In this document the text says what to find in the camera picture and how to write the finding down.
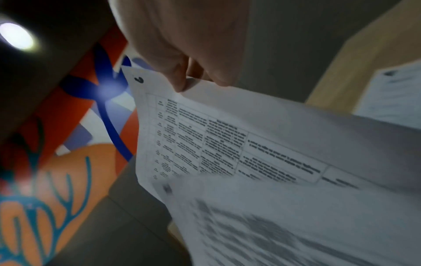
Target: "ceiling light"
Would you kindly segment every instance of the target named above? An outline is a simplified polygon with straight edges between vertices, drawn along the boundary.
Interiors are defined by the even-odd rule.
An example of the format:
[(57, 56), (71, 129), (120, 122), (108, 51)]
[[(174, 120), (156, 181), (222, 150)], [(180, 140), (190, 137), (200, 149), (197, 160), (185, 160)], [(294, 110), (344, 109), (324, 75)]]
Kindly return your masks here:
[(34, 40), (22, 26), (14, 23), (0, 25), (0, 35), (13, 47), (28, 50), (34, 46)]

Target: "round light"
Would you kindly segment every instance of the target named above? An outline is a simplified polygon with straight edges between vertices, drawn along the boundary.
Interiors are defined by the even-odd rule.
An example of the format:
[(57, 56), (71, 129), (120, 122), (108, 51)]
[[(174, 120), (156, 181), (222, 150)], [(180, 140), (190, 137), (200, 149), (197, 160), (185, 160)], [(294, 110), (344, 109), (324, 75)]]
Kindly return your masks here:
[(3, 23), (0, 25), (0, 35), (13, 47), (27, 50), (34, 45), (31, 35), (23, 27), (13, 23)]

